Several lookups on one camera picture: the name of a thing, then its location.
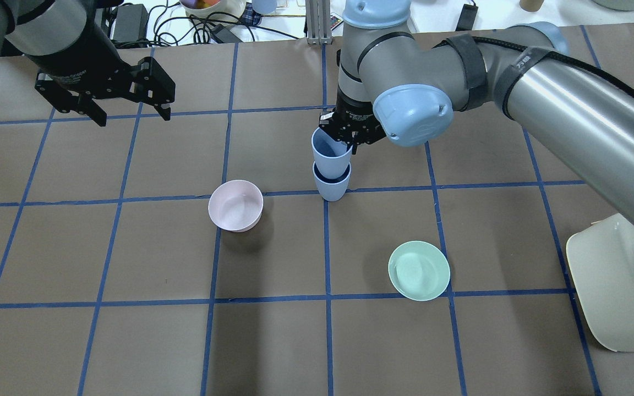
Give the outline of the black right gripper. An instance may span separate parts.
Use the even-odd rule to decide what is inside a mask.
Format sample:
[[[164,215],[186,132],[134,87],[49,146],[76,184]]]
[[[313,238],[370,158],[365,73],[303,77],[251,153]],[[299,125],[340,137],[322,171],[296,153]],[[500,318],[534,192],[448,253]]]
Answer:
[[[320,129],[337,142],[350,145],[356,155],[359,145],[372,145],[386,137],[369,101],[339,98],[334,108],[320,114]]]

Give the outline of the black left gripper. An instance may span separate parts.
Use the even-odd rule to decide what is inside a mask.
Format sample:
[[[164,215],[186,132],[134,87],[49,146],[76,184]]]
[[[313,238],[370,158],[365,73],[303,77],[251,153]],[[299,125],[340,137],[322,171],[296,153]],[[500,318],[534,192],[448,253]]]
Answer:
[[[105,127],[107,114],[95,100],[123,98],[153,106],[163,120],[171,120],[174,80],[149,56],[136,65],[125,62],[103,33],[81,33],[60,52],[35,56],[35,64],[35,90],[61,113],[86,113]]]

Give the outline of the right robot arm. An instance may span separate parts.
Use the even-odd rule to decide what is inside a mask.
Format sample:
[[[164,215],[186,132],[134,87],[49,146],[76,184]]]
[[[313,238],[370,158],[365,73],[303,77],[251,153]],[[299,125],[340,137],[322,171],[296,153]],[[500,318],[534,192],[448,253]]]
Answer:
[[[634,89],[569,56],[556,25],[468,33],[422,50],[409,1],[348,1],[336,106],[319,126],[349,148],[418,146],[491,102],[634,225]]]

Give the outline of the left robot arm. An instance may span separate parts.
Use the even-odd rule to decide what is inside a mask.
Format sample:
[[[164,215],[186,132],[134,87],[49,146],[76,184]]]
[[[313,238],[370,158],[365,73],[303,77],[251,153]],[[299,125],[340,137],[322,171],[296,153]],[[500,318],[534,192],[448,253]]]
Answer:
[[[166,121],[176,83],[146,56],[121,59],[83,1],[0,1],[0,55],[9,42],[38,66],[35,90],[61,113],[88,116],[101,127],[107,114],[97,100],[123,98],[153,106]]]

